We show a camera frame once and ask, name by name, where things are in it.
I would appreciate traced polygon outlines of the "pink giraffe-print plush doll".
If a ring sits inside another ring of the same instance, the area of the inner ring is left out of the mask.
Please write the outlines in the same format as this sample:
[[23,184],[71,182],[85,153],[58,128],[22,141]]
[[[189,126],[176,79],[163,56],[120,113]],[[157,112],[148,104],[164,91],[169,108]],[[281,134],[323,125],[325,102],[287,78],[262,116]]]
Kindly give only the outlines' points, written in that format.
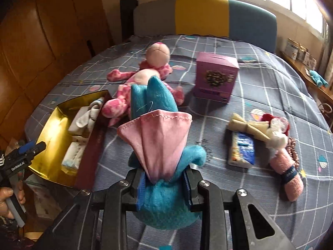
[[108,73],[109,82],[125,82],[118,86],[116,98],[107,101],[102,107],[102,115],[109,119],[109,127],[117,124],[124,115],[130,115],[131,86],[147,85],[152,76],[164,81],[173,72],[169,61],[169,48],[162,42],[156,42],[146,50],[145,59],[140,62],[138,71],[122,72],[114,69]]

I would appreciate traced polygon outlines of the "purple cardboard box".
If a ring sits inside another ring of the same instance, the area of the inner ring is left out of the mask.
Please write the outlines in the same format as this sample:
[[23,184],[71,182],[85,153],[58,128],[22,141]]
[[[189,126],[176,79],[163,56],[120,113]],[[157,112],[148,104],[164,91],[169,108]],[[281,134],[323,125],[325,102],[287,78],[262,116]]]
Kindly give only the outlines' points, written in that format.
[[196,58],[194,95],[198,98],[228,103],[239,65],[234,57],[199,52]]

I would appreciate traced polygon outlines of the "small blue plush on shelf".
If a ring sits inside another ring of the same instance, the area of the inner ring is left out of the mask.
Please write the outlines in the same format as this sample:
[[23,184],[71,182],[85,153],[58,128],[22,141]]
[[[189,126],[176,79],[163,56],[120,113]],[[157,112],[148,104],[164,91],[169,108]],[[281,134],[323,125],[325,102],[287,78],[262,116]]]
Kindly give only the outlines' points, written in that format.
[[309,70],[309,75],[318,88],[328,87],[328,82],[317,71]]

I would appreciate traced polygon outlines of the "white sock doll blue collar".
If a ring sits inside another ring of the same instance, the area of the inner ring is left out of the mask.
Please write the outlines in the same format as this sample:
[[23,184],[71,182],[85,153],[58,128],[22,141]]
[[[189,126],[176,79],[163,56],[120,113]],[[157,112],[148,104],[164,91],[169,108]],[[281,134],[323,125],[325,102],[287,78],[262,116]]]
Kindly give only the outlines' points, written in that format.
[[81,107],[68,128],[68,132],[71,135],[79,135],[82,137],[90,135],[99,115],[100,109],[103,106],[103,102],[104,97],[101,96],[97,100],[91,102],[89,106]]

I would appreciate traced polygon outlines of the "cream bow white plush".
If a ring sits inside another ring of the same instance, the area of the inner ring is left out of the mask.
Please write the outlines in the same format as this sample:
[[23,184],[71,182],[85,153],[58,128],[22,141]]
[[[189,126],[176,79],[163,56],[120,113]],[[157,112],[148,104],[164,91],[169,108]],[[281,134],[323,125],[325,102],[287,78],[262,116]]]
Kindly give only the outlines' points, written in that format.
[[267,121],[247,121],[237,113],[232,114],[227,128],[252,135],[254,139],[265,142],[268,148],[276,150],[286,148],[288,143],[288,136],[279,129],[269,127]]

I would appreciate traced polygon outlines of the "metal tins on shelf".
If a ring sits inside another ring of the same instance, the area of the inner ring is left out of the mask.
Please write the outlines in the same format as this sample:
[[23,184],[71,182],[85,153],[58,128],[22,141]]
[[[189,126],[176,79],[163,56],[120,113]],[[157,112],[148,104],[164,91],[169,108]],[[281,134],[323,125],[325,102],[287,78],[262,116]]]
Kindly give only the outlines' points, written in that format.
[[310,54],[308,49],[291,38],[288,38],[286,41],[284,53],[292,60],[298,60],[302,62],[309,69],[316,69],[317,61]]

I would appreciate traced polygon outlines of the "white wet wipes pack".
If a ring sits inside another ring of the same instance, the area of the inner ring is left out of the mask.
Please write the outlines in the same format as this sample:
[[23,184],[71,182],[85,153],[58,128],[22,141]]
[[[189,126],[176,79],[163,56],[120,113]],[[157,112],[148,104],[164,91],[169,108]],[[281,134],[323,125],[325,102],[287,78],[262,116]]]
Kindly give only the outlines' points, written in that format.
[[65,174],[71,176],[77,174],[87,142],[87,138],[72,136],[71,144],[67,149],[61,166]]

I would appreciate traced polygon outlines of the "grey checked bed cover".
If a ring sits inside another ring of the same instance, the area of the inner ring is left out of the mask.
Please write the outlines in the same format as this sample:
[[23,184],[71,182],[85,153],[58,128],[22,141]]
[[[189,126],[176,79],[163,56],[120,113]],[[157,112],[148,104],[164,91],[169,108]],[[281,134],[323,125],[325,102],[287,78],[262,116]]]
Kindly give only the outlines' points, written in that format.
[[[186,99],[181,110],[193,116],[188,143],[207,151],[202,176],[222,189],[247,189],[297,249],[332,249],[332,133],[299,75],[281,58],[257,46],[213,37],[134,37],[108,48],[61,80],[28,119],[27,138],[37,139],[52,111],[66,100],[94,89],[114,95],[117,85],[107,81],[107,73],[137,70],[146,49],[155,42],[169,47],[173,73],[167,81],[172,87],[183,87]],[[238,59],[240,69],[228,104],[193,96],[199,52]],[[270,113],[289,121],[304,182],[304,191],[295,202],[286,199],[279,175],[269,165],[273,153],[263,143],[256,145],[256,161],[250,170],[227,164],[226,125],[233,113],[246,120]]]

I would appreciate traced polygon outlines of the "blue tissue packet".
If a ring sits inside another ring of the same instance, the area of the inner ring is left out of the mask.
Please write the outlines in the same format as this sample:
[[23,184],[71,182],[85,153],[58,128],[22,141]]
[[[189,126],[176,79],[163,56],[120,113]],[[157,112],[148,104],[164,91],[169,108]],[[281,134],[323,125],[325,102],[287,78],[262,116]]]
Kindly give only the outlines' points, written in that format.
[[250,169],[255,164],[255,146],[253,138],[238,131],[231,134],[228,164],[239,168]]

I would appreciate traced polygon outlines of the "wooden side shelf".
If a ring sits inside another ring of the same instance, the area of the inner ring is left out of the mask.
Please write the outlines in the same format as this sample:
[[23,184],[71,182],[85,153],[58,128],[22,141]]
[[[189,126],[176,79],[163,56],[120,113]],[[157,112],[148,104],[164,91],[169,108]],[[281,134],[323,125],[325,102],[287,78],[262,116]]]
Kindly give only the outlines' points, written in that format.
[[332,92],[325,87],[318,88],[307,74],[307,67],[302,62],[291,59],[282,51],[280,51],[280,56],[297,72],[310,93],[315,95],[315,98],[318,98],[321,102],[327,103],[332,107]]

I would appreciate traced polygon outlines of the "wooden wardrobe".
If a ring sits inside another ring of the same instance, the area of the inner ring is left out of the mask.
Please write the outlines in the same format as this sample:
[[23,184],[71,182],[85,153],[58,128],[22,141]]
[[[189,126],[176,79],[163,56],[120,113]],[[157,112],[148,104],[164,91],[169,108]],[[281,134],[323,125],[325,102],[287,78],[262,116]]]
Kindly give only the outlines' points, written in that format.
[[1,0],[1,147],[41,100],[112,43],[102,0]]

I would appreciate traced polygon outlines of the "pink rolled towel black band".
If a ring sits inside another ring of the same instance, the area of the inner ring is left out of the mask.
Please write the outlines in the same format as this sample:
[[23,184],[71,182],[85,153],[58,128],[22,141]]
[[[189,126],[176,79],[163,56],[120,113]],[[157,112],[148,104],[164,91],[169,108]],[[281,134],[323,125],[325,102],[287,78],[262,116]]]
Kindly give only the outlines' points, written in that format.
[[295,201],[302,194],[304,184],[295,167],[295,161],[285,148],[277,150],[275,156],[269,162],[271,168],[281,176],[281,182],[285,189],[287,199]]

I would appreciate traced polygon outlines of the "red plush sock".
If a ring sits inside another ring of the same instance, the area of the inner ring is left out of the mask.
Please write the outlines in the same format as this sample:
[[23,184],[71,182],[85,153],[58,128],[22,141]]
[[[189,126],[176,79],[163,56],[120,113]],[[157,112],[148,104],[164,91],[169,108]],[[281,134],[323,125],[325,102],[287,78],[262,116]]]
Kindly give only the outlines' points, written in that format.
[[285,117],[273,116],[271,114],[263,114],[260,121],[267,121],[270,128],[273,127],[279,129],[283,134],[288,136],[290,124]]

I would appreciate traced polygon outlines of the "gold and maroon storage box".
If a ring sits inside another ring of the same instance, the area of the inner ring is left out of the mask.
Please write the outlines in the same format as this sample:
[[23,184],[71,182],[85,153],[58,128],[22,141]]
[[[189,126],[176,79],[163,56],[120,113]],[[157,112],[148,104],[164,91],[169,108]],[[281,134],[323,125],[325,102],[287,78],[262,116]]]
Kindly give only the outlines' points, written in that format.
[[29,169],[41,178],[75,189],[89,189],[94,186],[95,172],[107,131],[108,119],[99,114],[92,132],[88,134],[78,171],[70,175],[62,168],[62,161],[70,144],[72,135],[68,132],[75,115],[83,106],[103,97],[102,103],[111,99],[108,90],[96,91],[58,104],[46,121],[37,142],[46,143],[46,149],[32,161]]

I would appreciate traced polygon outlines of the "grey yellow blue headboard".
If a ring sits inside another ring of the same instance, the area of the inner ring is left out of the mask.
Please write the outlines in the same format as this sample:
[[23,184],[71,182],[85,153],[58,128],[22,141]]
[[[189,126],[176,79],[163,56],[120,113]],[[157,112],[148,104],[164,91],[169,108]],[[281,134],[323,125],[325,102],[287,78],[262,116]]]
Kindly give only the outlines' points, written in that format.
[[225,37],[274,52],[276,16],[237,0],[120,0],[122,39],[131,36]]

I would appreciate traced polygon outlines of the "blue plush toy pink wings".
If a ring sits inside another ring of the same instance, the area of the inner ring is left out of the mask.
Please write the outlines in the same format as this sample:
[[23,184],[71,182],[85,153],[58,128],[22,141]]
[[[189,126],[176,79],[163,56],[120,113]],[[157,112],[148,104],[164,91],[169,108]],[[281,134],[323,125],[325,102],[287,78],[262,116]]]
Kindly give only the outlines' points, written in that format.
[[134,84],[130,95],[131,120],[119,126],[117,134],[133,149],[128,165],[146,174],[134,215],[156,229],[190,226],[200,214],[189,210],[181,176],[190,164],[202,166],[207,157],[202,146],[187,145],[193,117],[178,110],[171,92],[156,76],[146,85]]

